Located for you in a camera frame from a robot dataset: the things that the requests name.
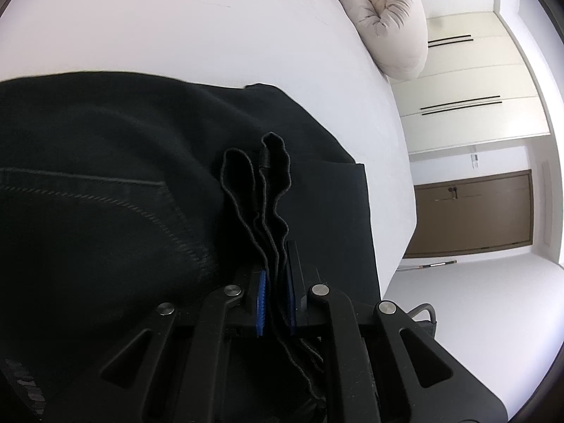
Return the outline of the bed with white sheet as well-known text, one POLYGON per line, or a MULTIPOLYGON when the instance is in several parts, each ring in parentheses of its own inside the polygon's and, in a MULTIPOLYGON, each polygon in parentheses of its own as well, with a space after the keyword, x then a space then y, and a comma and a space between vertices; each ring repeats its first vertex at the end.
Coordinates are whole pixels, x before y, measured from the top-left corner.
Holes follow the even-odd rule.
POLYGON ((413 183, 391 86, 338 0, 12 0, 1 77, 74 71, 283 90, 364 165, 387 289, 415 230, 413 183))

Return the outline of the black denim pants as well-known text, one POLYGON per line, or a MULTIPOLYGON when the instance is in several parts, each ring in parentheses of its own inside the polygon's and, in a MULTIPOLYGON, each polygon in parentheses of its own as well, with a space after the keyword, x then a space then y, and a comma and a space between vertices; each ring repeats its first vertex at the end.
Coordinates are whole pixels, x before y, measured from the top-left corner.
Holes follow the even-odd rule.
POLYGON ((334 420, 325 336, 290 325, 289 240, 310 279, 379 299, 365 169, 281 90, 4 81, 2 420, 334 420))

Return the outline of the cream wardrobe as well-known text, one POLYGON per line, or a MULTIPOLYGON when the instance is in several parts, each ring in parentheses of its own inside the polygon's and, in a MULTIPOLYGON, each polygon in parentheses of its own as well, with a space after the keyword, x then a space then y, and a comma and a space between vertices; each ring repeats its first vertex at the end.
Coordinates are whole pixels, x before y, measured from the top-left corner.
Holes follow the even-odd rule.
POLYGON ((551 133, 533 76, 495 13, 433 17, 427 32, 423 71, 391 83, 410 154, 551 133))

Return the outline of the brown wooden door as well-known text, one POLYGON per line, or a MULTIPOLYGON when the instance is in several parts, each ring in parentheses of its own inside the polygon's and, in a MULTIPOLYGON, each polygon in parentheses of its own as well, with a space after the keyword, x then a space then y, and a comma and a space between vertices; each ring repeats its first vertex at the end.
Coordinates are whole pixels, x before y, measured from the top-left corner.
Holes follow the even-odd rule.
POLYGON ((417 225, 407 259, 463 256, 533 243, 529 170, 415 187, 417 225))

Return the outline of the rolled beige duvet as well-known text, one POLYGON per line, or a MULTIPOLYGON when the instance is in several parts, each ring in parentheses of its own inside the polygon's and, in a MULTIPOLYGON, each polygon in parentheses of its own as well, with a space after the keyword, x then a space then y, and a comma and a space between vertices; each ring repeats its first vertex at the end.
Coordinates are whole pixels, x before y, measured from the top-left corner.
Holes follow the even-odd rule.
POLYGON ((411 80, 428 54, 422 0, 339 0, 361 41, 383 74, 411 80))

